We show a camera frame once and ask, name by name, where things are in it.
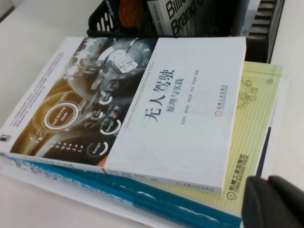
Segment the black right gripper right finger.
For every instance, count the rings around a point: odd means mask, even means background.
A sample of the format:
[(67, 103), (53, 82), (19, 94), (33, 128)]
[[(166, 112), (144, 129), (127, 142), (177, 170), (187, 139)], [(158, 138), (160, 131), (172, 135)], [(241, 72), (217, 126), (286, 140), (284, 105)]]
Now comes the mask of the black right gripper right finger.
[(301, 227), (304, 227), (304, 191), (280, 176), (269, 176), (268, 182), (280, 195)]

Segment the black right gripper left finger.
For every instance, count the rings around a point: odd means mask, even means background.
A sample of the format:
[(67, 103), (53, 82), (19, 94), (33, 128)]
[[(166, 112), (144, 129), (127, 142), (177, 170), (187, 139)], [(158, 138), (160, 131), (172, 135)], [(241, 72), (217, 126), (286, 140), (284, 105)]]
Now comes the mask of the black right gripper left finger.
[(273, 193), (268, 181), (256, 176), (248, 177), (242, 205), (242, 219), (245, 228), (266, 228), (267, 205)]

